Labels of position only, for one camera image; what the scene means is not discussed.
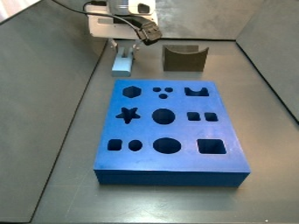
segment metal wall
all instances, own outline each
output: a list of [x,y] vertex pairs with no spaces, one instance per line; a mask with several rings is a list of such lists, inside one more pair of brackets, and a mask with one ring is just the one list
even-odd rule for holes
[[31,220],[47,184],[105,44],[85,20],[41,1],[0,25],[0,221]]
[[299,121],[299,2],[265,0],[237,44]]
[[168,39],[236,39],[264,0],[156,0]]

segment light blue block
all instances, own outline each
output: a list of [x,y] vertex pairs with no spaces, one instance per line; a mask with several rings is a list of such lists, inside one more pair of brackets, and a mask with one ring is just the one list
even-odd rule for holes
[[93,169],[100,184],[239,186],[248,162],[213,82],[117,80]]
[[125,48],[120,47],[116,54],[116,60],[112,67],[112,76],[129,77],[133,63],[133,48],[128,49],[127,56],[124,56]]

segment black cable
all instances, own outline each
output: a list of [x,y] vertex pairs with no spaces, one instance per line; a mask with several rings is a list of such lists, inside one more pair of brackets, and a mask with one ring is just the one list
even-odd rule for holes
[[60,3],[59,1],[56,1],[56,0],[52,0],[52,1],[56,4],[59,4],[61,7],[68,9],[69,11],[75,11],[75,12],[77,12],[80,14],[91,15],[91,16],[100,16],[100,17],[107,17],[107,18],[116,18],[116,19],[121,20],[124,23],[127,23],[132,27],[132,29],[135,30],[135,33],[137,33],[137,29],[135,28],[135,26],[127,20],[124,20],[121,17],[113,16],[113,15],[108,15],[108,14],[103,14],[103,13],[96,13],[96,12],[87,12],[87,11],[83,11],[83,10],[73,10],[72,8],[69,8],[69,6],[67,6],[65,4]]
[[89,1],[89,2],[85,2],[85,3],[83,4],[83,11],[85,11],[85,7],[87,7],[88,4],[91,4],[91,1]]

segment square hole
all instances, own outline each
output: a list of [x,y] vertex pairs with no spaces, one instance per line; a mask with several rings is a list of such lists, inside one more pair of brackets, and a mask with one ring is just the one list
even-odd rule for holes
[[107,149],[109,151],[120,151],[121,144],[123,144],[123,141],[120,139],[111,139],[107,143]]
[[197,139],[200,154],[225,154],[225,147],[219,139]]
[[187,116],[188,120],[193,122],[197,122],[201,119],[200,114],[197,112],[188,112]]
[[207,122],[216,122],[219,120],[217,115],[215,113],[204,113],[204,117]]

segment white robot part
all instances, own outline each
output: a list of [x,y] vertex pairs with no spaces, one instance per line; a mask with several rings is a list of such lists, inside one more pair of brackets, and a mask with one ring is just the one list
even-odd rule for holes
[[[87,12],[116,16],[136,15],[157,24],[155,0],[107,0],[107,5],[88,4]],[[109,39],[137,39],[136,32],[127,24],[115,23],[112,17],[88,15],[88,28],[93,37]]]

